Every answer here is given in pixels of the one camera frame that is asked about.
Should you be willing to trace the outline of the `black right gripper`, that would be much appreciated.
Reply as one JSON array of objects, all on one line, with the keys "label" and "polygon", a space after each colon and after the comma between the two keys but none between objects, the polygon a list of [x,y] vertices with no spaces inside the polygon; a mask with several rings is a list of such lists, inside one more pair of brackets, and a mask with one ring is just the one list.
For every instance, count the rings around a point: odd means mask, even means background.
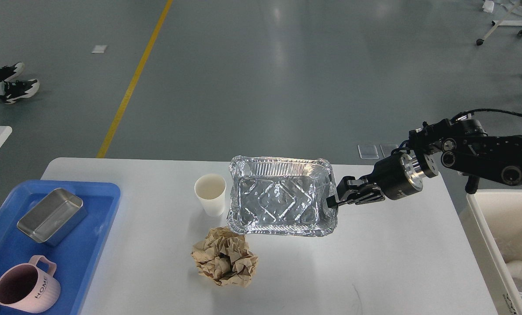
[{"label": "black right gripper", "polygon": [[406,153],[396,152],[374,165],[372,181],[367,176],[359,179],[343,177],[336,188],[336,195],[327,197],[327,207],[337,209],[345,204],[365,205],[383,201],[385,196],[398,200],[421,192],[423,181],[412,160]]}]

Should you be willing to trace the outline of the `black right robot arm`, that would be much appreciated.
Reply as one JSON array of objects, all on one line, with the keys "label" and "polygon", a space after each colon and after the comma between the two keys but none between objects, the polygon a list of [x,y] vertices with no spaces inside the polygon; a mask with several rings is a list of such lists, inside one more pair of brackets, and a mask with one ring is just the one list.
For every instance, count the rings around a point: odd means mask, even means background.
[{"label": "black right robot arm", "polygon": [[343,177],[326,204],[337,209],[345,204],[364,205],[384,199],[398,200],[423,189],[422,179],[438,175],[433,155],[440,153],[443,167],[468,177],[465,191],[476,193],[481,178],[505,184],[522,184],[522,135],[487,135],[475,110],[461,112],[438,123],[423,122],[409,132],[406,141],[379,160],[370,174]]}]

